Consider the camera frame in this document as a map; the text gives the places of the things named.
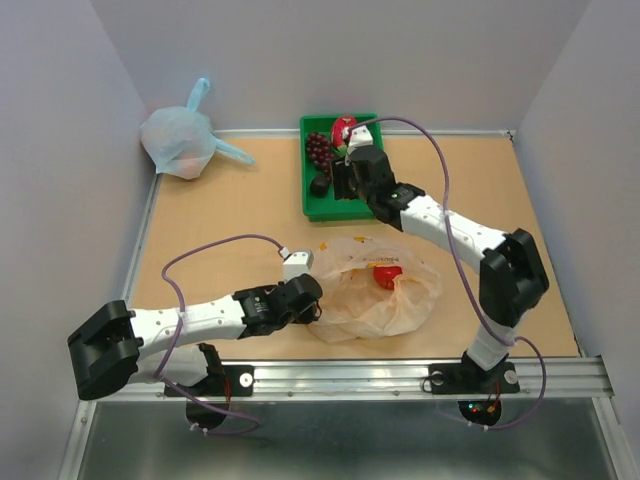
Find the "orange plastic bag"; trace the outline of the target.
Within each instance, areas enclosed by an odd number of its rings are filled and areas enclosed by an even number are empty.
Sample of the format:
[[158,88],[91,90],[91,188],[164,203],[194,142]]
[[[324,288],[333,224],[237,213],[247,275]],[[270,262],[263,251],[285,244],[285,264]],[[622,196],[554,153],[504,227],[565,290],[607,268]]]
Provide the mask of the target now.
[[[375,283],[376,266],[403,269],[393,291]],[[365,236],[323,242],[314,253],[311,275],[323,296],[320,319],[309,330],[328,343],[414,332],[442,293],[440,274],[410,249]]]

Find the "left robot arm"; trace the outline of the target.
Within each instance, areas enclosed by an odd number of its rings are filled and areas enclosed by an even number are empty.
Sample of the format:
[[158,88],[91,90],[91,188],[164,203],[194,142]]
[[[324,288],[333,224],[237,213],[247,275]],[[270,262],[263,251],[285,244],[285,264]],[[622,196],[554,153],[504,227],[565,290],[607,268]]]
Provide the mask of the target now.
[[131,309],[122,300],[110,301],[67,339],[78,396],[97,400],[131,383],[164,378],[213,393],[223,371],[204,348],[206,341],[268,336],[290,324],[312,323],[322,296],[320,284],[303,273],[185,308]]

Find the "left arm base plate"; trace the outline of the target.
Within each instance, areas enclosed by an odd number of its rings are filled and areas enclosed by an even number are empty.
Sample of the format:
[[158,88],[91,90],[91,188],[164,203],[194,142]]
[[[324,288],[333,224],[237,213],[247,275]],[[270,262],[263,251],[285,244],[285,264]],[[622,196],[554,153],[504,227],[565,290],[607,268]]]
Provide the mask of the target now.
[[209,374],[193,386],[178,387],[196,397],[248,398],[254,391],[253,365],[226,364],[223,373]]

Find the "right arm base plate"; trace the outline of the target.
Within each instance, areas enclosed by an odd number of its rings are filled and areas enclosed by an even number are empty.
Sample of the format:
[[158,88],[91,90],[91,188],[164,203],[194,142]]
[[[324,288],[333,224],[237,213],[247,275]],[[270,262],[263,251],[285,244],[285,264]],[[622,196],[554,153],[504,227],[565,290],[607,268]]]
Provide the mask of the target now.
[[434,395],[488,395],[520,392],[515,365],[503,362],[489,371],[461,362],[432,364],[422,379],[425,391]]

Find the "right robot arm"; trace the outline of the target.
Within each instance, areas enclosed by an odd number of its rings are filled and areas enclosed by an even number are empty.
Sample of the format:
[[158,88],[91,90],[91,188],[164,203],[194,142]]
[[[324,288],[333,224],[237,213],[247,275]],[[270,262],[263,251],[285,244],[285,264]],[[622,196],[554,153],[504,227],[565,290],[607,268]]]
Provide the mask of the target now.
[[449,252],[481,326],[463,355],[460,378],[482,390],[516,343],[523,316],[549,289],[535,240],[523,229],[506,233],[447,209],[424,190],[398,182],[386,153],[358,147],[331,163],[334,197],[359,199],[374,217],[396,230]]

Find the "red apple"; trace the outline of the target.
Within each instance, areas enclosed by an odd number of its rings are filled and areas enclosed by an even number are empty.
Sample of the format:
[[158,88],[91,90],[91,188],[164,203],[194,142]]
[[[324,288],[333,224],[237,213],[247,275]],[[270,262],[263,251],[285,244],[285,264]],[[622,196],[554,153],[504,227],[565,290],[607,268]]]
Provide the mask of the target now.
[[393,291],[395,289],[395,280],[403,273],[403,269],[399,266],[376,266],[373,268],[373,279],[375,283],[382,289]]

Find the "dark red grape bunch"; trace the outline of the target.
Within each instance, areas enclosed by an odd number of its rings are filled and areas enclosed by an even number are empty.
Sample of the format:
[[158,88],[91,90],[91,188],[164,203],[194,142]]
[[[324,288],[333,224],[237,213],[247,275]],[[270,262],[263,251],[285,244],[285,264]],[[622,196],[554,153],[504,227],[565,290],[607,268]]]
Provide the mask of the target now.
[[318,171],[329,177],[334,152],[327,136],[319,132],[311,132],[305,139],[305,154],[307,160]]

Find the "red dragon fruit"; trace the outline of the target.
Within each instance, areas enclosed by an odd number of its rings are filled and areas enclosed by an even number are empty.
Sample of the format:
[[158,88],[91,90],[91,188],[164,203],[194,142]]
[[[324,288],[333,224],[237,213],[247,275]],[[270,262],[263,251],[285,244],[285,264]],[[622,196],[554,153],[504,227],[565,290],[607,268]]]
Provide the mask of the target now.
[[338,157],[344,157],[347,153],[347,143],[350,129],[357,124],[357,119],[352,115],[341,115],[336,118],[330,129],[331,146]]

